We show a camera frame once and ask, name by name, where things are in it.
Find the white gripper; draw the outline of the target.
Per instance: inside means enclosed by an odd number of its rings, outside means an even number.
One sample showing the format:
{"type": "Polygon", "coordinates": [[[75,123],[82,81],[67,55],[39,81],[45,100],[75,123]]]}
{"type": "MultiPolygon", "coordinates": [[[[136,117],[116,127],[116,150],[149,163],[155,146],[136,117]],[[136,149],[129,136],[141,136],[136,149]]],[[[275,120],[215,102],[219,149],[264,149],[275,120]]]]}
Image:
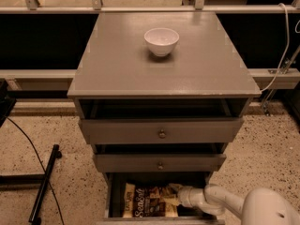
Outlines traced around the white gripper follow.
{"type": "Polygon", "coordinates": [[[169,203],[173,206],[179,206],[181,204],[187,208],[203,208],[205,197],[202,188],[183,186],[175,183],[170,183],[169,186],[178,193],[178,199],[176,197],[163,197],[162,200],[165,203],[169,203]]]}

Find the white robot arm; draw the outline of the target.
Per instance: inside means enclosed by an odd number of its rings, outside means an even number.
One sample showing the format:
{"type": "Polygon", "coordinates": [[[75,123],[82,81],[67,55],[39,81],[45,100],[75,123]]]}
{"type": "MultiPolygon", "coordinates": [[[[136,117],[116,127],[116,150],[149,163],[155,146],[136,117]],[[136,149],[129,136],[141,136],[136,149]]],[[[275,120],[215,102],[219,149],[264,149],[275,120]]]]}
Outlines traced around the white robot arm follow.
{"type": "Polygon", "coordinates": [[[225,210],[240,219],[241,225],[300,225],[300,214],[280,194],[269,188],[252,189],[245,199],[224,187],[208,184],[204,188],[170,184],[174,195],[164,195],[166,203],[200,209],[218,216],[225,210]]]}

